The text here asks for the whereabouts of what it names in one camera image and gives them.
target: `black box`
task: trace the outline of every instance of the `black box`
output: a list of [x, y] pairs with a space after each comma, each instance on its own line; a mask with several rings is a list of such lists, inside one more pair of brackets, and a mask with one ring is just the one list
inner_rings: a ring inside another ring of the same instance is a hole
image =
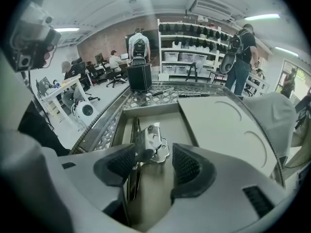
[[126, 68], [132, 91], [148, 91], [151, 86], [150, 64], [136, 64]]

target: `white wall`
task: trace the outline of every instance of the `white wall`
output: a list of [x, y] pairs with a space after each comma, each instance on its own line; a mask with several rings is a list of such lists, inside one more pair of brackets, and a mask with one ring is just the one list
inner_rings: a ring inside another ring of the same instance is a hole
[[78, 49], [76, 46], [57, 48], [52, 58], [51, 65], [49, 68], [36, 69], [31, 71], [31, 85], [34, 91], [34, 94], [37, 95], [37, 88], [35, 86], [35, 80], [38, 82], [44, 77], [52, 84], [53, 80], [63, 81], [64, 74], [62, 73], [61, 64], [63, 61], [68, 60], [70, 63], [72, 60], [79, 58]]
[[311, 75], [311, 67], [309, 65], [291, 54], [276, 51], [274, 55], [269, 55], [268, 61], [263, 68], [266, 82], [270, 85], [267, 92], [274, 92], [276, 90], [285, 60], [300, 67]]

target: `fluorescent light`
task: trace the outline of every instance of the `fluorescent light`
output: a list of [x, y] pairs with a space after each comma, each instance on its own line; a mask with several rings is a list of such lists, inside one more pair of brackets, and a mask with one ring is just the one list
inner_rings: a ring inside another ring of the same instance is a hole
[[63, 28], [63, 29], [55, 29], [58, 32], [70, 32], [70, 31], [78, 31], [79, 28]]
[[261, 15], [261, 16], [247, 17], [245, 18], [245, 20], [254, 21], [254, 20], [260, 20], [260, 19], [274, 19], [274, 18], [280, 18], [280, 15], [279, 14], [267, 14], [267, 15]]
[[286, 49], [283, 49], [283, 48], [279, 48], [279, 47], [276, 47], [276, 49], [281, 50], [281, 51], [286, 52], [286, 53], [290, 53], [290, 54], [298, 57], [298, 54], [295, 53], [295, 52], [292, 52], [292, 51], [289, 51], [289, 50], [286, 50]]

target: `white shirt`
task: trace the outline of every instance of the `white shirt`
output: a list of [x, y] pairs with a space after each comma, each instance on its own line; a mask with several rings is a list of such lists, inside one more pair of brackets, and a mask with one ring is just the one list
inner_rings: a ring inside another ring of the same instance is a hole
[[149, 46], [149, 40], [147, 37], [145, 37], [144, 35], [142, 35], [141, 33], [136, 33], [135, 35], [133, 35], [129, 40], [128, 40], [128, 49], [132, 49], [132, 56], [133, 56], [133, 45], [135, 44], [135, 42], [138, 39], [142, 39], [145, 44], [146, 44], [146, 48], [145, 48], [145, 57], [147, 56], [147, 47]]
[[121, 59], [118, 56], [111, 56], [109, 59], [110, 69], [114, 72], [121, 72], [121, 68], [119, 67], [119, 63]]

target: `cap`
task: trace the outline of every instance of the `cap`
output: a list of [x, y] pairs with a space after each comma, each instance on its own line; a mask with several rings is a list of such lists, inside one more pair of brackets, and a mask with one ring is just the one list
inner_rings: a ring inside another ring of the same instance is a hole
[[71, 69], [69, 61], [62, 62], [62, 73], [68, 72]]

